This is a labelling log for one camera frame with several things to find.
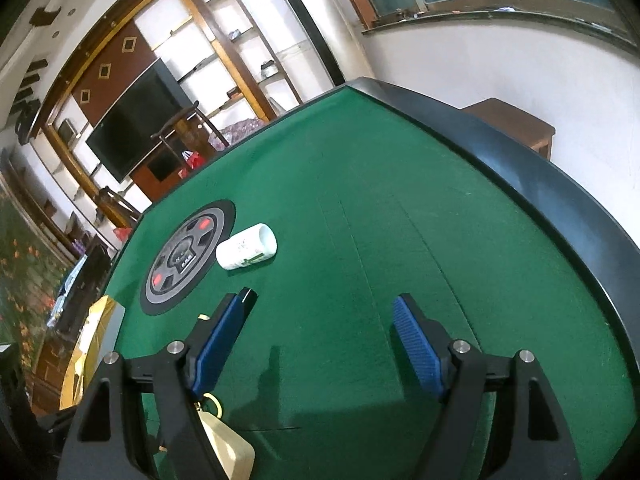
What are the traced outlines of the white pill bottle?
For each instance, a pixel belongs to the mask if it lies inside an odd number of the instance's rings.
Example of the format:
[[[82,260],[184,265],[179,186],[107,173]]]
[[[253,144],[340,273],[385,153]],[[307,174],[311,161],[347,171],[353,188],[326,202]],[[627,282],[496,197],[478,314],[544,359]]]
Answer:
[[[274,257],[277,250],[273,230],[265,223],[258,223],[220,243],[215,255],[224,270],[233,271],[264,262]]]

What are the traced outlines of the red plastic bag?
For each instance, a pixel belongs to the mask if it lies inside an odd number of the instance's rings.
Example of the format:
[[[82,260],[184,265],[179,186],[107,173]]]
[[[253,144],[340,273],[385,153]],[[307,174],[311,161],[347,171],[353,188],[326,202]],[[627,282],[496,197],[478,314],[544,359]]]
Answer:
[[[206,163],[206,159],[197,151],[185,150],[182,157],[191,170],[198,169]]]

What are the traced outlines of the cream yellow tape measure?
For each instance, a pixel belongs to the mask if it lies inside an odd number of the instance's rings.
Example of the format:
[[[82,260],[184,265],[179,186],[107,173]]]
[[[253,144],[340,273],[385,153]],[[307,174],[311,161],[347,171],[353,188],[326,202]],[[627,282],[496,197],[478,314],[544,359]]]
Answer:
[[[248,480],[254,468],[255,450],[247,440],[224,423],[220,401],[206,392],[196,404],[196,411],[227,478]]]

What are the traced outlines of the black flat television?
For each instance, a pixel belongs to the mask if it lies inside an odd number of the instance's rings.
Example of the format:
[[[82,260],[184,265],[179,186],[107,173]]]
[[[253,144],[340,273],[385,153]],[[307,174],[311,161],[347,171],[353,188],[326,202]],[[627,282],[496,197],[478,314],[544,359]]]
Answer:
[[[154,148],[152,135],[191,105],[164,61],[156,60],[98,121],[88,147],[120,182]]]

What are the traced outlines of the tall standing air conditioner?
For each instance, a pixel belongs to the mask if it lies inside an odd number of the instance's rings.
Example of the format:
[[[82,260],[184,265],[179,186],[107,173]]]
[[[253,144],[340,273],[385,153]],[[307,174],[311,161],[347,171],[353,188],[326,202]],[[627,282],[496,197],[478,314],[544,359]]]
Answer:
[[[360,25],[348,0],[283,0],[302,36],[280,52],[304,101],[374,71],[360,41]]]

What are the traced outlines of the brown wooden side stool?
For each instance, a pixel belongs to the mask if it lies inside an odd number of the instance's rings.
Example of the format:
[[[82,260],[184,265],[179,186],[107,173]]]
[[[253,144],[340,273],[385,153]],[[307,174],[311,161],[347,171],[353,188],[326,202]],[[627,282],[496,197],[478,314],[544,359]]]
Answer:
[[[518,140],[541,157],[551,159],[555,128],[548,122],[497,98],[471,104],[462,110]]]

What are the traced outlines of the yellow-rimmed white tray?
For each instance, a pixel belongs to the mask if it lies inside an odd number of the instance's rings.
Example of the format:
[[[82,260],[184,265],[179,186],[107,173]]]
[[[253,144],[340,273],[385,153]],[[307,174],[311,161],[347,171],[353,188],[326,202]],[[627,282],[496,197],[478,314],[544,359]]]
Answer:
[[[60,410],[79,403],[101,360],[115,349],[125,312],[110,296],[103,296],[89,308],[64,374]]]

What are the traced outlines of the wooden chair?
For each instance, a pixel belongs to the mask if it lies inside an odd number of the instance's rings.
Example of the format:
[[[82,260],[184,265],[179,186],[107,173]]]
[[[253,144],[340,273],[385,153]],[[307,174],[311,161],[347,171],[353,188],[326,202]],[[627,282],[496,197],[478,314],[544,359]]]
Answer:
[[[182,108],[174,116],[171,116],[160,130],[153,133],[151,138],[164,144],[165,148],[178,159],[187,174],[190,174],[192,167],[183,154],[175,150],[169,142],[169,138],[174,133],[188,151],[203,156],[205,160],[211,159],[217,153],[213,145],[209,143],[211,133],[220,141],[223,150],[230,146],[224,135],[200,110],[200,102],[194,101],[191,105]]]

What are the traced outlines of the green mahjong table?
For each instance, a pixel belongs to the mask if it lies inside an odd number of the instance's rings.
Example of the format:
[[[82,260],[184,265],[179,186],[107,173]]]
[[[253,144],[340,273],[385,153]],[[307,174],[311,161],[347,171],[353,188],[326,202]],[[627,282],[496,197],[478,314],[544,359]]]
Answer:
[[[143,289],[189,214],[231,200],[273,258],[213,266],[175,307]],[[145,211],[107,293],[116,348],[148,356],[228,292],[258,300],[214,393],[257,479],[405,479],[439,411],[393,326],[409,294],[457,339],[533,352],[586,479],[639,452],[639,248],[568,174],[474,116],[360,79],[262,128]]]

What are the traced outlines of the round centre dice panel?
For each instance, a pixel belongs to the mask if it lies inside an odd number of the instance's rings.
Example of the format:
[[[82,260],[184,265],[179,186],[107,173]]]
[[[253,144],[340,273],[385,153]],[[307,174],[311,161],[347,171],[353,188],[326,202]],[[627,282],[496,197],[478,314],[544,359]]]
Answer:
[[[146,272],[140,292],[146,315],[164,314],[192,292],[216,263],[216,248],[230,237],[235,217],[231,200],[215,200],[176,227]]]

